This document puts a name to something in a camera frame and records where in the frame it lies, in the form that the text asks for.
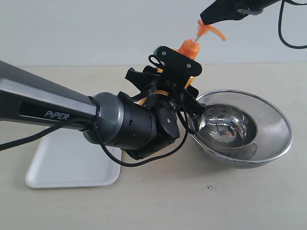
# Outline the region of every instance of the table surface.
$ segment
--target table surface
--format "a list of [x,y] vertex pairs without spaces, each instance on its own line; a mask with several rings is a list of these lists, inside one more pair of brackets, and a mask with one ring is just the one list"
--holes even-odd
[[[86,95],[134,95],[138,91],[124,79],[128,68],[22,67]],[[24,176],[39,142],[1,152],[0,229],[306,229],[306,72],[306,63],[204,65],[194,81],[201,93],[254,93],[287,116],[294,133],[290,151],[256,169],[217,165],[189,136],[171,157],[122,167],[110,186],[35,190],[27,187]],[[43,127],[2,121],[0,129],[3,143]],[[130,161],[126,154],[123,160]]]

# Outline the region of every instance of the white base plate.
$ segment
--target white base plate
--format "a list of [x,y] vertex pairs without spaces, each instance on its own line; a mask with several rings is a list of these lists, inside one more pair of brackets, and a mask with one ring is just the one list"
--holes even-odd
[[[121,149],[108,147],[121,159]],[[104,186],[114,183],[120,165],[100,145],[89,143],[82,132],[59,129],[43,137],[25,176],[31,188]]]

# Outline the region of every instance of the stainless steel bowl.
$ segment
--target stainless steel bowl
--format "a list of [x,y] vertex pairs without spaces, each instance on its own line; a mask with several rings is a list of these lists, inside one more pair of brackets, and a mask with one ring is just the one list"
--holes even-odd
[[284,155],[292,144],[286,117],[253,94],[217,90],[197,98],[207,105],[192,135],[213,160],[234,168],[255,168]]

